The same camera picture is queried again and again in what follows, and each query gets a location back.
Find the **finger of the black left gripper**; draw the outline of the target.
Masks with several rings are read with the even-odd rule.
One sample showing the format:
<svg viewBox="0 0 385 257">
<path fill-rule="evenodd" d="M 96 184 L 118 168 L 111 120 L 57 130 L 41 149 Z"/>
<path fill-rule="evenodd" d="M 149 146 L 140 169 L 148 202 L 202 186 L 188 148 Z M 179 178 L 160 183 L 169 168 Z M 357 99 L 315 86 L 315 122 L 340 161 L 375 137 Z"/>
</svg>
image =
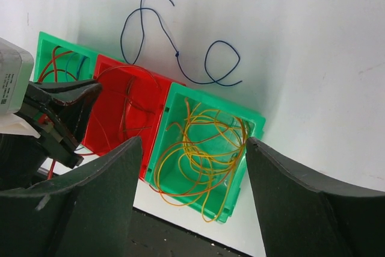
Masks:
<svg viewBox="0 0 385 257">
<path fill-rule="evenodd" d="M 85 136 L 93 105 L 101 92 L 101 88 L 77 88 L 59 94 L 58 118 L 69 130 L 76 145 L 79 145 Z"/>
<path fill-rule="evenodd" d="M 93 79 L 72 82 L 37 82 L 37 88 L 47 93 L 58 104 L 94 102 L 102 92 L 102 84 Z"/>
</svg>

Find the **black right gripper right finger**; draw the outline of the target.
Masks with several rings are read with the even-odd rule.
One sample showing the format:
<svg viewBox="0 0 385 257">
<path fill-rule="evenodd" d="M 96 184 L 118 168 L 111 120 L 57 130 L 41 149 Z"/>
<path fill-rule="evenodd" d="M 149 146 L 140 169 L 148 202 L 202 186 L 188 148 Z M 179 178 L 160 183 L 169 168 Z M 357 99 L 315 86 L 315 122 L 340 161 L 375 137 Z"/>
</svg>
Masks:
<svg viewBox="0 0 385 257">
<path fill-rule="evenodd" d="M 247 170 L 267 256 L 383 256 L 384 193 L 331 178 L 251 137 Z"/>
</svg>

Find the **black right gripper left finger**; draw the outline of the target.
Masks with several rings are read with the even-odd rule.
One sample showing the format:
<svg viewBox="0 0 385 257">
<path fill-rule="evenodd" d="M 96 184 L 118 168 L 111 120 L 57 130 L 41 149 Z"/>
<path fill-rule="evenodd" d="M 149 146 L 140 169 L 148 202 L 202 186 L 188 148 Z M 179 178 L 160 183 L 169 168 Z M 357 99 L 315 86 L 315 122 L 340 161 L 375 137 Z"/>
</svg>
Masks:
<svg viewBox="0 0 385 257">
<path fill-rule="evenodd" d="M 2 256 L 126 256 L 141 167 L 132 137 L 29 188 L 1 192 Z"/>
</svg>

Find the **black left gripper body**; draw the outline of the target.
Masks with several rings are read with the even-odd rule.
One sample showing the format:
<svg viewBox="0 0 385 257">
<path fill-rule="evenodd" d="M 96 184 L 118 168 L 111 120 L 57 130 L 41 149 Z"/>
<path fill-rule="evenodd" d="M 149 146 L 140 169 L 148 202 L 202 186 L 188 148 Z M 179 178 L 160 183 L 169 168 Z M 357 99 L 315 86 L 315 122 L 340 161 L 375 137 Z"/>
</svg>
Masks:
<svg viewBox="0 0 385 257">
<path fill-rule="evenodd" d="M 26 187 L 47 158 L 72 169 L 83 157 L 75 152 L 79 145 L 58 118 L 58 105 L 36 82 L 27 86 L 17 116 L 26 120 L 40 138 L 1 134 L 1 189 Z"/>
</svg>

